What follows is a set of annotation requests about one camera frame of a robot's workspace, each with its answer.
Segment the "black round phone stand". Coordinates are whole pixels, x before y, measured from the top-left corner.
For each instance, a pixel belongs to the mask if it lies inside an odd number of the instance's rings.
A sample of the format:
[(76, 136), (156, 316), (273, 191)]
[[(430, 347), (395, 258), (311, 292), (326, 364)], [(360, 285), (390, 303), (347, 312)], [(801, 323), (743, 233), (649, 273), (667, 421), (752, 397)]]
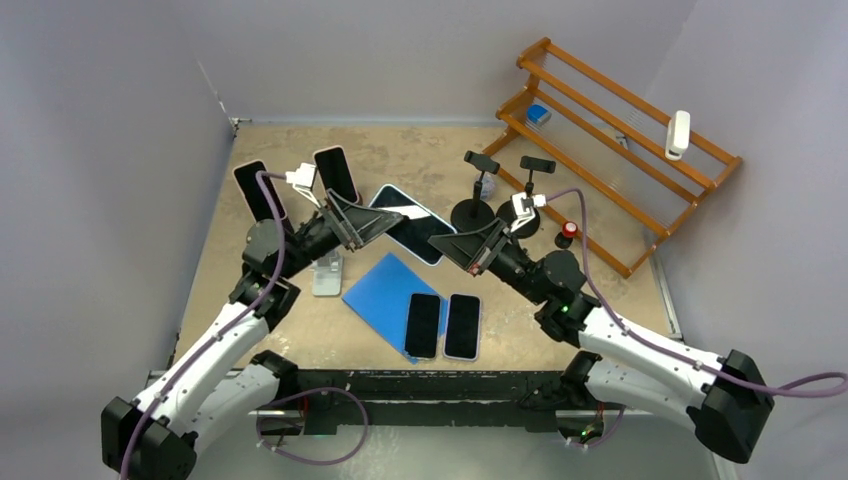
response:
[[(537, 157), (531, 156), (522, 156), (520, 160), (520, 167), (528, 171), (528, 178), (525, 182), (522, 192), (526, 192), (528, 194), (534, 194), (534, 182), (533, 176), (536, 172), (551, 174), (556, 169), (556, 164), (553, 160), (546, 160)], [(515, 219), (515, 215), (510, 205), (510, 199), (501, 204), (498, 208), (496, 215), (506, 222), (510, 227), (511, 222)], [(518, 239), (526, 239), (531, 236), (528, 236), (524, 229), (522, 229), (518, 234), (513, 234)]]
[(458, 202), (451, 211), (450, 222), (460, 233), (481, 229), (494, 220), (494, 211), (482, 198), (483, 180), (487, 174), (496, 175), (500, 170), (500, 164), (483, 153), (469, 150), (464, 161), (479, 175), (473, 182), (471, 197)]

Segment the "light blue phone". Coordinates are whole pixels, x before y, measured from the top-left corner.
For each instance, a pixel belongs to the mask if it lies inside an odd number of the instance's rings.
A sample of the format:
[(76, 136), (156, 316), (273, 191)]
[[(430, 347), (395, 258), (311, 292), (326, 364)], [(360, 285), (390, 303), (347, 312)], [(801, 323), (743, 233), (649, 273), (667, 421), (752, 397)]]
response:
[(437, 265), (443, 258), (429, 243), (430, 237), (456, 233), (449, 222), (392, 184), (381, 186), (368, 206), (403, 214), (406, 220), (391, 228), (388, 236), (428, 266)]

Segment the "silver phone stand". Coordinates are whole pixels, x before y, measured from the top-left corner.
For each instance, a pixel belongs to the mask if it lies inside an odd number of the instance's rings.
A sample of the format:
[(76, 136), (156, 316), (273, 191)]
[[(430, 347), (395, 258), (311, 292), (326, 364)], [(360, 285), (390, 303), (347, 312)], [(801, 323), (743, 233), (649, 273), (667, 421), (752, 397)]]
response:
[(336, 297), (341, 294), (343, 257), (332, 250), (313, 263), (312, 294), (315, 297)]

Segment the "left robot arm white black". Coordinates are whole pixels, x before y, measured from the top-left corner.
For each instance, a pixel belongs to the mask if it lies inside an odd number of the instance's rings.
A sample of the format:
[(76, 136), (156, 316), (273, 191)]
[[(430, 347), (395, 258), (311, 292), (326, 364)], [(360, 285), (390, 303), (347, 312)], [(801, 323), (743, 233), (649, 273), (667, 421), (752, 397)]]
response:
[(122, 479), (186, 479), (199, 457), (249, 412), (284, 409), (304, 397), (297, 366), (270, 351), (230, 370), (280, 324), (300, 294), (289, 278), (343, 246), (360, 249), (405, 221), (329, 193), (309, 222), (287, 236), (277, 207), (247, 234), (242, 275), (189, 351), (131, 400), (101, 413), (104, 463)]

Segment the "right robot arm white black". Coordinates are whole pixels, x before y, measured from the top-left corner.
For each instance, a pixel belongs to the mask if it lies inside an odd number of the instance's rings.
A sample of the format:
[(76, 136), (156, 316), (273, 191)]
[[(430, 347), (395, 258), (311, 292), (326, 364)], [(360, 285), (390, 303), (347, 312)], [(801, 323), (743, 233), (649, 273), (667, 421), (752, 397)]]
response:
[(595, 400), (648, 411), (726, 460), (750, 461), (774, 399), (749, 355), (699, 350), (608, 311), (600, 297), (583, 292), (587, 277), (571, 251), (534, 260), (501, 220), (428, 242), (470, 275), (489, 272), (539, 306), (534, 318), (542, 331), (581, 349), (561, 381), (569, 404)]

